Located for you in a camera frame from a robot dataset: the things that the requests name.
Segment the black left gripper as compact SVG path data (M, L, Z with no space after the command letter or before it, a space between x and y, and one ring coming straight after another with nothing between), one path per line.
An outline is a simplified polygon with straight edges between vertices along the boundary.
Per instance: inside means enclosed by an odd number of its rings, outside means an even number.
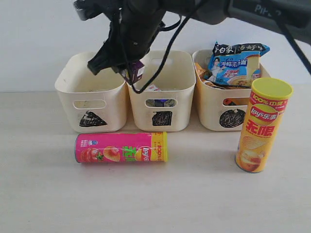
M128 73L129 63L125 62L122 49L128 61L144 57L165 14L158 0L124 0L122 3L119 28L87 63L93 75L106 68L119 74Z

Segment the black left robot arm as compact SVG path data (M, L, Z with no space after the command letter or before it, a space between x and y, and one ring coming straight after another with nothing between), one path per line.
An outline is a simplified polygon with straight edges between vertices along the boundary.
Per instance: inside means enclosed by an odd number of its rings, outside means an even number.
M215 25L226 18L282 34L306 69L311 64L297 41L311 41L311 3L308 0L77 0L81 20L105 15L110 20L107 40L88 63L93 74L115 72L144 57L159 32L168 31L166 12L179 15L172 29L179 33L189 19Z

